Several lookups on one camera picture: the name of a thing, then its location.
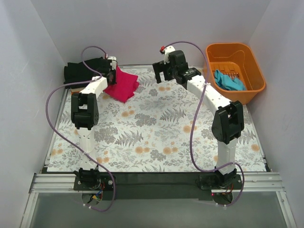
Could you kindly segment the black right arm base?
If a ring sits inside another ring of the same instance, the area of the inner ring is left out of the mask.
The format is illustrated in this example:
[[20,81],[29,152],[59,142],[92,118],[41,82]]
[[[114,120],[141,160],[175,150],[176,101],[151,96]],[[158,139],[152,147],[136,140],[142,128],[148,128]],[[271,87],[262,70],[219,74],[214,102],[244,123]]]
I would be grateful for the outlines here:
[[208,203],[214,202],[218,205],[228,205],[234,201],[233,191],[241,190],[242,178],[234,169],[228,174],[221,174],[220,171],[202,173],[195,180],[200,190],[207,194],[203,199]]

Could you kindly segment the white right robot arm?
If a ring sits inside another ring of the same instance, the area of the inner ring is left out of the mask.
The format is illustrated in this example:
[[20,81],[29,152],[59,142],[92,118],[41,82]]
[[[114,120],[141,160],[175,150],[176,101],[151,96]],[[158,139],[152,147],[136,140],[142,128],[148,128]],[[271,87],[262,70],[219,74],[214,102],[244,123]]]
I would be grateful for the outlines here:
[[201,170],[205,185],[231,186],[237,177],[236,144],[244,130],[243,105],[221,95],[198,69],[190,68],[183,51],[167,46],[161,47],[160,53],[164,59],[152,65],[157,83],[161,83],[160,73],[164,74],[166,81],[176,80],[197,96],[199,103],[205,104],[214,116],[211,131],[218,142],[218,160],[214,169]]

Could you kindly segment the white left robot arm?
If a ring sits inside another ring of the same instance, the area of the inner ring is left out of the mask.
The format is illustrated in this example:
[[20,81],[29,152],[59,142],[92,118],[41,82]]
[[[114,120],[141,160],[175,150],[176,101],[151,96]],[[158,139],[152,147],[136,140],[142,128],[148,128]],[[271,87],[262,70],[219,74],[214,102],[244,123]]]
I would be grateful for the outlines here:
[[81,184],[90,190],[96,190],[100,184],[100,173],[96,161],[96,149],[94,140],[94,128],[99,121],[97,98],[109,86],[116,83],[115,57],[102,59],[105,69],[95,70],[96,76],[79,93],[71,97],[71,120],[75,125],[79,147],[83,151],[80,169],[75,171]]

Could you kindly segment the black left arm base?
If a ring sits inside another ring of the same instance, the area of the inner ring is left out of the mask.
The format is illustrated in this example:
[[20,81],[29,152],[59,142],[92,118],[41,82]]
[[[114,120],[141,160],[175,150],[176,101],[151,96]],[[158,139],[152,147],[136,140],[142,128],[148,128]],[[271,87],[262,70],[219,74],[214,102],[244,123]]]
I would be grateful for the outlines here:
[[95,169],[84,170],[80,168],[73,171],[75,181],[73,190],[82,191],[81,199],[89,206],[98,205],[103,200],[106,191],[113,191],[114,181],[108,175],[102,175]]

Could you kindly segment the pink t shirt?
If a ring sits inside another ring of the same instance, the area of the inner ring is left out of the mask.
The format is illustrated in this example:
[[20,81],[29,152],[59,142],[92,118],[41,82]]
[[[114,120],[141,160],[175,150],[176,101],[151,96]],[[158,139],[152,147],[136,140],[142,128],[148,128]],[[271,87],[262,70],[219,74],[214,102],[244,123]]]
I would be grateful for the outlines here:
[[116,84],[109,85],[104,92],[125,103],[129,98],[134,96],[134,92],[139,87],[138,76],[126,73],[119,67],[116,68]]

